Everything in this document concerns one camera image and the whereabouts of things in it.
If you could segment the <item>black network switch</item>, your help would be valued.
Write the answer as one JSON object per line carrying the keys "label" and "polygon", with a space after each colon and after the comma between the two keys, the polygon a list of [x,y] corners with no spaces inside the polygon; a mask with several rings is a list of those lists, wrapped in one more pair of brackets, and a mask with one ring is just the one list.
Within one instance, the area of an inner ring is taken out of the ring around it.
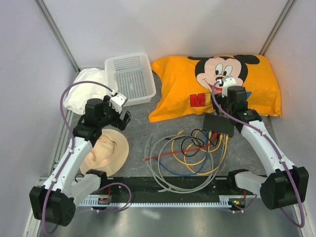
{"label": "black network switch", "polygon": [[202,128],[204,130],[229,135],[230,137],[233,137],[234,135],[234,126],[231,124],[230,120],[214,114],[206,113],[204,115]]}

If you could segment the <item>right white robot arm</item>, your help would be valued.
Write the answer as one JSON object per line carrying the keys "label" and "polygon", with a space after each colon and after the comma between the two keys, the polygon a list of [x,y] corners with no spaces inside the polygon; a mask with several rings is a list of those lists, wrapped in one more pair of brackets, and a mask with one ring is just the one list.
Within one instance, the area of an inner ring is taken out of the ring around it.
{"label": "right white robot arm", "polygon": [[229,86],[220,94],[212,94],[217,112],[228,117],[239,133],[249,142],[261,163],[266,176],[237,170],[226,182],[227,191],[238,194],[243,189],[258,195],[269,210],[305,201],[309,173],[297,167],[277,146],[268,133],[256,110],[248,108],[247,92],[242,86]]}

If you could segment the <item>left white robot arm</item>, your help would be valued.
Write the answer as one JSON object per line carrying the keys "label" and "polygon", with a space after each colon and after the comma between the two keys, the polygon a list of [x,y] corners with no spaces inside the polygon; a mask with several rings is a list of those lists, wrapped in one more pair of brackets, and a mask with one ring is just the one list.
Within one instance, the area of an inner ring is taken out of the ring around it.
{"label": "left white robot arm", "polygon": [[105,126],[125,130],[130,121],[130,112],[126,112],[123,118],[120,115],[126,102],[127,98],[121,93],[87,101],[85,113],[72,130],[72,138],[59,164],[42,186],[34,186],[29,193],[33,215],[37,220],[65,227],[70,224],[76,207],[85,198],[94,191],[104,194],[108,190],[104,171],[91,169],[76,184],[73,180]]}

